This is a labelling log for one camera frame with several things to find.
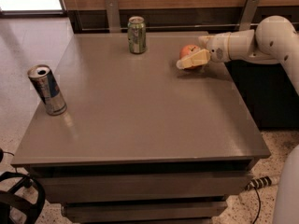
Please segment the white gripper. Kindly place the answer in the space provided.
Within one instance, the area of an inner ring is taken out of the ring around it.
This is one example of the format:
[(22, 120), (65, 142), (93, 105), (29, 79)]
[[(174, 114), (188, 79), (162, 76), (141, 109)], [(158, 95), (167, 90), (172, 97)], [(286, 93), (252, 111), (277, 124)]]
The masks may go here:
[[(183, 62), (186, 63), (188, 60), (192, 60), (195, 67), (205, 65), (210, 61), (215, 63), (226, 63), (230, 61), (229, 55), (229, 39), (230, 33), (223, 33), (217, 35), (201, 35), (198, 37), (199, 46), (206, 47), (206, 49), (200, 49), (195, 53), (188, 55)], [(179, 67), (179, 60), (176, 63), (178, 69), (183, 70)]]

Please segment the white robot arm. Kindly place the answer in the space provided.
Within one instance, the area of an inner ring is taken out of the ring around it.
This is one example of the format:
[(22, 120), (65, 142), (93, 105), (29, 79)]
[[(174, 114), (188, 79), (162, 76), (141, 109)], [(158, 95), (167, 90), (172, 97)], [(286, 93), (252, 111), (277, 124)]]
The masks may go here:
[[(180, 51), (178, 69), (233, 60), (279, 63), (299, 94), (299, 34), (289, 20), (270, 16), (254, 30), (202, 35), (198, 40), (197, 45), (187, 45)], [(299, 146), (285, 160), (272, 224), (299, 224)]]

